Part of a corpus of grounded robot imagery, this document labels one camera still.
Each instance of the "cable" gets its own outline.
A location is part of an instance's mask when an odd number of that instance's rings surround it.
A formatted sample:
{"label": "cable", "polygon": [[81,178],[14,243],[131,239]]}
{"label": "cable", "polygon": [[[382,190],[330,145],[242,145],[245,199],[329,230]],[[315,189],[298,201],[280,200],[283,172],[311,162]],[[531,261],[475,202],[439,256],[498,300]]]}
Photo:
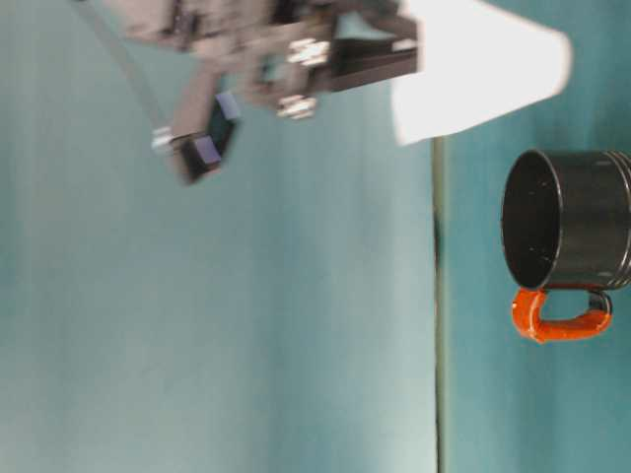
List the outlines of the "cable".
{"label": "cable", "polygon": [[116,33],[107,25],[99,12],[84,0],[70,0],[77,14],[90,27],[99,42],[125,75],[143,111],[156,132],[165,130],[166,119],[147,77],[138,66]]}

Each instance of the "teal backdrop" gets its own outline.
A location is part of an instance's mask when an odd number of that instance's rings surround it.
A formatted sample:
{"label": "teal backdrop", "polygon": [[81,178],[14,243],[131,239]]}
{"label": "teal backdrop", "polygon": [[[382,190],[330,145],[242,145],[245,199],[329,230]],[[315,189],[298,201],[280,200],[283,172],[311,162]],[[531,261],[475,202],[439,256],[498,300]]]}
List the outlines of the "teal backdrop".
{"label": "teal backdrop", "polygon": [[[172,109],[192,61],[130,50]],[[1,471],[435,471],[430,148],[388,84],[245,107],[185,188],[65,1],[0,2],[0,60]]]}
{"label": "teal backdrop", "polygon": [[[614,321],[597,339],[545,346],[520,339],[510,317],[517,288],[502,255],[500,207],[510,166],[528,148],[631,151],[631,3],[497,4],[567,32],[575,68],[562,96],[445,143],[439,182],[443,470],[627,471],[631,290],[611,294]],[[555,294],[545,311],[568,318],[586,300],[585,294]]]}

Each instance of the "table surface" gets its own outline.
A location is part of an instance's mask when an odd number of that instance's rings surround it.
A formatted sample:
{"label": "table surface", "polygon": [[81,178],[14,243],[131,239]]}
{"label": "table surface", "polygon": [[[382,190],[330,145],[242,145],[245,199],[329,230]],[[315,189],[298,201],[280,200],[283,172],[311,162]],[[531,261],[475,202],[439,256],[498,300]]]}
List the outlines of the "table surface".
{"label": "table surface", "polygon": [[[627,468],[631,440],[631,292],[612,293],[601,337],[537,346],[512,326],[516,285],[500,241],[509,168],[524,150],[631,150],[631,4],[503,0],[569,34],[566,92],[450,137],[440,161],[442,465],[449,473],[593,472]],[[584,294],[551,297],[549,316]]]}

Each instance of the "mug handle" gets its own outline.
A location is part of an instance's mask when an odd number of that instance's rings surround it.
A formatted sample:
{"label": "mug handle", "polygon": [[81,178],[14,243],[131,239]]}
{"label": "mug handle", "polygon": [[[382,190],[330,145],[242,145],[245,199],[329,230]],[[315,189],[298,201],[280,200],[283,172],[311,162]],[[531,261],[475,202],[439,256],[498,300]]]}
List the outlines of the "mug handle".
{"label": "mug handle", "polygon": [[520,288],[513,301],[513,322],[518,332],[538,343],[584,340],[602,333],[611,323],[611,299],[605,293],[590,291],[590,308],[568,320],[541,320],[547,293]]}

